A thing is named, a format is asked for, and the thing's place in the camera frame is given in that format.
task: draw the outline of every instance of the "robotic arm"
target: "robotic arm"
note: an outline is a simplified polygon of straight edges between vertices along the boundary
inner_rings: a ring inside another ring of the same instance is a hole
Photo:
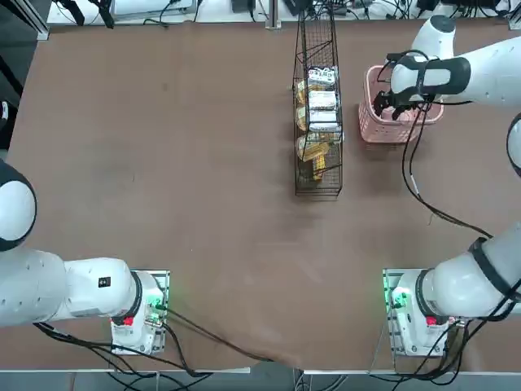
[[[19,247],[36,213],[28,180],[0,160],[0,327],[109,317],[114,345],[152,353],[162,325],[152,304],[164,304],[155,278],[131,271],[121,259],[62,261]]]
[[[521,37],[453,55],[455,25],[432,16],[412,49],[394,59],[389,91],[374,110],[394,107],[398,117],[421,103],[483,103],[521,107]],[[521,177],[521,114],[507,134],[507,155]],[[521,224],[493,238],[476,240],[468,251],[429,270],[406,270],[389,297],[406,355],[426,355],[448,326],[449,317],[478,318],[493,312],[521,279]],[[521,288],[514,296],[521,303]],[[498,314],[512,303],[507,301]],[[514,313],[521,313],[516,305]],[[436,349],[434,355],[441,355]]]

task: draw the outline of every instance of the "food package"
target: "food package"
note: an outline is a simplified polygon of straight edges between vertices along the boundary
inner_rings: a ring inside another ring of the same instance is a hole
[[[309,91],[309,110],[335,110],[336,104],[334,91]]]
[[[309,130],[313,132],[341,132],[342,127],[336,122],[336,112],[309,110]],[[306,127],[306,108],[296,109],[296,123],[303,132],[307,131]]]
[[[312,68],[308,71],[308,92],[331,90],[336,83],[336,70],[333,68]],[[306,103],[306,85],[301,81],[296,87],[296,97],[299,103]]]
[[[313,179],[315,181],[320,181],[322,179],[322,175],[324,174],[324,169],[326,168],[326,158],[324,155],[320,155],[313,159]]]
[[[309,91],[325,91],[326,86],[321,86],[319,84],[308,84],[308,90]],[[298,99],[300,104],[306,103],[306,85],[304,83],[304,80],[301,81],[296,86],[296,98]]]
[[[315,157],[325,155],[329,151],[329,143],[306,142],[306,136],[300,136],[297,140],[297,151],[302,161],[312,160]]]
[[[308,84],[333,87],[336,82],[336,70],[333,68],[311,68],[308,71]]]

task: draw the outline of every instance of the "plastic basket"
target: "plastic basket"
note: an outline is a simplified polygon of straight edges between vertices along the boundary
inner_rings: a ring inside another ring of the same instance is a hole
[[[391,117],[394,108],[383,111],[382,117],[376,115],[373,109],[373,100],[380,91],[389,89],[386,82],[376,81],[382,69],[381,65],[369,68],[364,76],[364,99],[358,107],[358,120],[360,122],[360,133],[362,138],[368,143],[406,143],[410,128],[418,110],[409,110],[400,115],[397,121]],[[380,76],[382,80],[390,77],[391,71],[384,71]],[[435,124],[443,116],[443,106],[432,105],[427,112],[425,125]],[[410,139],[418,137],[420,126],[416,126]]]

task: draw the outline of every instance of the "brown table surface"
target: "brown table surface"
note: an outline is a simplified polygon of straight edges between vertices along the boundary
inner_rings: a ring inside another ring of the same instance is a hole
[[[169,269],[171,306],[235,344],[302,368],[369,369],[385,316],[382,268],[435,266],[476,237],[429,223],[401,181],[401,149],[366,146],[358,133],[364,71],[407,49],[419,26],[338,23],[344,189],[315,203],[293,193],[294,24],[55,30],[38,45],[9,155],[37,192],[27,245]],[[496,21],[461,22],[456,52],[512,36]],[[448,108],[418,151],[426,199],[493,233],[520,219],[505,150],[516,113]],[[110,336],[106,319],[59,326]],[[520,326],[488,325],[463,369],[521,371]],[[193,367],[254,363],[178,334]],[[2,369],[106,367],[32,326],[2,329],[0,340]],[[391,369],[382,346],[375,367]],[[171,342],[164,357],[177,359]]]

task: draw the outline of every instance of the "power cable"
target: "power cable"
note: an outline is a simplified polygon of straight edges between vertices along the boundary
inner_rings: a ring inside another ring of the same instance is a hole
[[[156,357],[156,356],[152,356],[150,354],[145,354],[143,352],[140,352],[139,350],[131,349],[131,348],[128,348],[126,346],[114,345],[112,343],[107,343],[107,342],[94,342],[94,341],[89,341],[89,340],[82,340],[80,338],[76,338],[75,336],[71,336],[70,334],[59,332],[54,327],[52,327],[52,326],[50,326],[50,325],[48,325],[46,323],[35,323],[34,326],[36,326],[36,328],[38,328],[44,334],[47,334],[50,338],[52,338],[54,340],[58,340],[58,341],[64,342],[64,343],[68,343],[68,344],[71,344],[71,345],[77,345],[77,346],[80,346],[80,347],[83,347],[83,348],[87,348],[87,349],[88,348],[95,348],[95,349],[97,349],[97,348],[110,348],[110,349],[125,350],[125,351],[132,352],[134,354],[138,354],[140,356],[149,358],[150,360],[154,360],[154,361],[157,361],[157,362],[162,362],[162,363],[171,365],[173,367],[176,367],[178,369],[183,369],[183,367],[181,365],[179,365],[179,364],[177,364],[175,362],[172,362],[170,360],[166,360],[164,358],[159,358],[159,357]],[[115,355],[119,359],[123,360],[119,355],[114,354],[113,352],[110,352],[110,354]]]
[[[339,389],[343,383],[348,379],[348,375],[340,375],[331,383],[330,385],[324,387],[323,389],[319,389],[318,391],[336,391]]]
[[[170,308],[167,308],[164,305],[156,305],[155,307],[158,310],[163,310],[163,311],[169,312],[170,314],[172,314],[172,315],[176,316],[177,318],[181,319],[183,322],[186,322],[190,326],[195,327],[197,330],[203,332],[208,338],[210,338],[210,339],[212,339],[212,340],[214,340],[216,342],[219,342],[219,343],[221,343],[223,345],[226,345],[229,348],[235,350],[238,353],[241,353],[242,355],[244,355],[246,357],[249,357],[249,358],[252,358],[252,359],[258,360],[258,361],[265,361],[265,362],[272,362],[273,361],[271,358],[266,358],[266,357],[260,356],[258,354],[253,354],[253,353],[247,352],[246,350],[244,350],[242,348],[239,348],[237,345],[234,345],[231,342],[225,340],[224,338],[214,334],[213,332],[208,331],[204,327],[201,327],[197,323],[192,322],[191,320],[189,320],[186,316],[184,316],[182,314],[179,314],[178,312],[176,312],[174,310],[171,310]]]
[[[176,348],[177,348],[177,353],[179,354],[179,358],[181,359],[181,365],[183,367],[183,369],[186,371],[186,373],[188,373],[188,375],[192,376],[192,377],[202,377],[202,376],[206,376],[208,373],[203,373],[203,372],[196,372],[194,371],[193,369],[191,369],[188,364],[186,363],[186,359],[185,359],[185,355],[184,353],[182,352],[182,348],[181,348],[181,342],[179,342],[179,339],[177,338],[177,335],[175,332],[173,332],[172,328],[164,323],[163,324],[163,328],[164,330],[167,331],[168,334],[170,334],[170,336],[172,337],[173,339],[173,342],[174,344],[176,345]]]
[[[193,382],[191,382],[191,383],[189,383],[189,384],[187,384],[187,385],[185,385],[183,387],[179,387],[177,389],[171,389],[170,391],[182,391],[183,389],[188,389],[192,385],[196,385],[196,384],[200,383],[201,381],[206,380],[208,377],[210,377],[212,375],[213,375],[213,373],[209,373],[206,376],[203,376],[203,377],[201,377],[201,378],[199,378],[197,380],[194,380]]]
[[[429,204],[428,202],[426,202],[422,198],[422,196],[420,195],[420,191],[418,189],[418,185],[417,185],[416,181],[414,180],[414,176],[413,176],[413,173],[412,173],[412,163],[413,163],[413,159],[414,159],[414,154],[415,154],[416,150],[418,149],[419,142],[420,142],[420,140],[422,138],[423,129],[424,129],[424,126],[425,126],[425,121],[427,119],[427,112],[429,111],[430,106],[431,106],[430,103],[425,103],[422,106],[422,108],[420,108],[420,110],[418,111],[417,116],[414,118],[413,125],[411,126],[411,130],[410,130],[410,132],[409,132],[409,134],[407,136],[407,141],[405,143],[404,151],[403,151],[402,158],[401,158],[401,175],[402,175],[402,178],[404,180],[405,186],[407,187],[407,190],[409,191],[409,193],[420,204],[422,204],[427,209],[429,209],[437,217],[441,218],[442,220],[445,220],[446,222],[450,222],[450,223],[452,223],[454,225],[470,228],[473,231],[476,231],[476,232],[480,233],[481,235],[484,235],[484,236],[486,236],[487,238],[490,239],[490,238],[492,238],[492,235],[490,235],[487,231],[483,230],[482,228],[479,228],[478,226],[473,226],[471,224],[463,222],[462,220],[459,220],[459,219],[455,218],[454,216],[451,216],[450,214],[439,210],[438,208],[436,208],[436,207],[432,206],[431,204]],[[407,177],[405,176],[405,158],[406,158],[406,155],[407,155],[407,150],[408,150],[408,146],[409,146],[409,143],[410,143],[410,139],[411,139],[412,134],[414,132],[414,128],[416,127],[416,124],[418,123],[418,119],[419,119],[420,115],[422,114],[422,112],[423,112],[422,125],[421,125],[421,128],[420,128],[419,134],[418,134],[416,145],[414,146],[413,154],[411,155],[411,157],[409,159],[409,177],[411,178],[411,181],[412,181],[412,183],[414,185],[414,189],[413,189],[410,186]]]
[[[168,8],[170,6],[172,6],[175,2],[179,2],[180,0],[169,0],[169,2],[166,4],[166,6],[164,6],[164,8],[161,10],[161,13],[160,13],[160,19],[159,20],[155,20],[155,19],[152,19],[152,18],[146,18],[144,21],[143,21],[143,26],[145,24],[147,24],[147,22],[152,22],[152,23],[155,23],[155,24],[158,24],[159,26],[167,29],[169,24],[168,23],[165,23],[163,21],[163,14],[166,12],[166,10],[168,10]]]

